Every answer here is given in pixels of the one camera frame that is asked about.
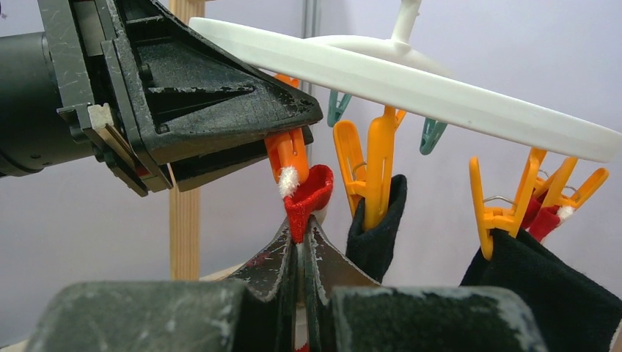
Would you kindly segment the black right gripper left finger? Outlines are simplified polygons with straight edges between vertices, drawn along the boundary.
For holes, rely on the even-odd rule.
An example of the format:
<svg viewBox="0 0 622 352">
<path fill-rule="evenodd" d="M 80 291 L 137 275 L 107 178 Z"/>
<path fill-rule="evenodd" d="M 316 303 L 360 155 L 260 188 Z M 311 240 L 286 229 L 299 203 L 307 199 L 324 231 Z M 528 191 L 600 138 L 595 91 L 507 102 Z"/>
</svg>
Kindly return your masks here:
<svg viewBox="0 0 622 352">
<path fill-rule="evenodd" d="M 58 292 L 28 351 L 292 351 L 296 250 L 283 222 L 216 281 L 81 282 Z"/>
</svg>

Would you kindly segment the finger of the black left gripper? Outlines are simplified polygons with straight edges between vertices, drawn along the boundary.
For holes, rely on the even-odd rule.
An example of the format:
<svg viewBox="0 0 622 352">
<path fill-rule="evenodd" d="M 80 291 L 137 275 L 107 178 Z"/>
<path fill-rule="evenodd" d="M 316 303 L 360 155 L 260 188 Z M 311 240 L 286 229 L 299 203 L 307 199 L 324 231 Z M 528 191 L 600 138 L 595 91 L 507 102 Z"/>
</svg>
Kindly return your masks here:
<svg viewBox="0 0 622 352">
<path fill-rule="evenodd" d="M 199 188 L 267 159 L 264 139 L 241 144 L 206 155 L 197 155 L 170 164 L 172 176 L 181 191 Z"/>
<path fill-rule="evenodd" d="M 317 123 L 319 102 L 218 47 L 157 1 L 108 1 L 131 143 L 157 164 Z"/>
</svg>

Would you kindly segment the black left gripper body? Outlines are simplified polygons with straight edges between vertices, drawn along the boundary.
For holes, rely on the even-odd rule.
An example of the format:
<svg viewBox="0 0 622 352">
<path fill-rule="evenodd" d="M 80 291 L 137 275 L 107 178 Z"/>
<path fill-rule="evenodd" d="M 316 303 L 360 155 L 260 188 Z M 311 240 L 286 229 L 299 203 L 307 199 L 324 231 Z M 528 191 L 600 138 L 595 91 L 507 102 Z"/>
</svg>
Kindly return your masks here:
<svg viewBox="0 0 622 352">
<path fill-rule="evenodd" d="M 121 1 L 39 1 L 62 105 L 58 114 L 78 144 L 141 197 L 172 188 L 166 166 L 149 154 L 141 122 L 151 125 L 144 82 Z"/>
</svg>

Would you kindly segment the white round clip hanger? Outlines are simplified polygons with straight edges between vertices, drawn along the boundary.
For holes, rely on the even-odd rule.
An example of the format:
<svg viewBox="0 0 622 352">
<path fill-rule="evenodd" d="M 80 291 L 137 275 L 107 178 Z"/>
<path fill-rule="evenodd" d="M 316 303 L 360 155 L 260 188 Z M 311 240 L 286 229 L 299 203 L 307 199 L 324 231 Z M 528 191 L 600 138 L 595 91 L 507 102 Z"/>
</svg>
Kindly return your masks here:
<svg viewBox="0 0 622 352">
<path fill-rule="evenodd" d="M 192 18 L 189 25 L 255 67 L 433 120 L 589 161 L 611 161 L 620 150 L 617 131 L 448 78 L 409 45 L 419 7 L 418 1 L 401 3 L 388 40 L 302 39 L 210 18 Z"/>
</svg>

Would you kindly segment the black sock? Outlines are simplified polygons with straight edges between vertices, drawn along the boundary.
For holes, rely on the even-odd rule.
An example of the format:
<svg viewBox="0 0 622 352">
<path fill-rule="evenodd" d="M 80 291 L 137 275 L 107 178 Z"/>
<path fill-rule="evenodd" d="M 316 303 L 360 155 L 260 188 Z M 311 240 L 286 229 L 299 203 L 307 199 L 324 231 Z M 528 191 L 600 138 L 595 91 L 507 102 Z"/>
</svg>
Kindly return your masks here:
<svg viewBox="0 0 622 352">
<path fill-rule="evenodd" d="M 365 200 L 356 207 L 346 241 L 346 257 L 371 279 L 381 283 L 393 257 L 395 240 L 403 216 L 408 186 L 407 177 L 392 177 L 389 204 L 385 217 L 368 230 L 364 228 Z"/>
<path fill-rule="evenodd" d="M 610 351 L 618 338 L 621 300 L 566 265 L 526 230 L 492 230 L 491 259 L 477 250 L 461 284 L 513 291 L 529 306 L 550 351 Z"/>
</svg>

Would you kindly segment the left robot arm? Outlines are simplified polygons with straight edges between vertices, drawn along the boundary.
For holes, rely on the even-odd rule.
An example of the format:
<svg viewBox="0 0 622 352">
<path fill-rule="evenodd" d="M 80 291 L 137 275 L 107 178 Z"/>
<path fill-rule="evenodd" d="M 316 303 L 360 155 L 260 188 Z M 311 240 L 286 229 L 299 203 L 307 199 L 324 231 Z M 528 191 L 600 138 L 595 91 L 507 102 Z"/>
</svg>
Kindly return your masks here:
<svg viewBox="0 0 622 352">
<path fill-rule="evenodd" d="M 266 157 L 317 100 L 157 1 L 40 1 L 44 30 L 1 39 L 1 176 L 95 157 L 139 196 L 197 188 Z"/>
</svg>

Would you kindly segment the wooden hanger rack frame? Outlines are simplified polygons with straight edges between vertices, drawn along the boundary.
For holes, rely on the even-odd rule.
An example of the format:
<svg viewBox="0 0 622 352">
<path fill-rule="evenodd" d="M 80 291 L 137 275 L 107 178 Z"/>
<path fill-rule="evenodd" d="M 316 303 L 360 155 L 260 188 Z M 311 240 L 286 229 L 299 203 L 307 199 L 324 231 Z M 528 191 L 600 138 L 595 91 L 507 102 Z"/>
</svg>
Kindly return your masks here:
<svg viewBox="0 0 622 352">
<path fill-rule="evenodd" d="M 200 279 L 200 195 L 196 188 L 169 193 L 169 269 L 175 281 Z"/>
</svg>

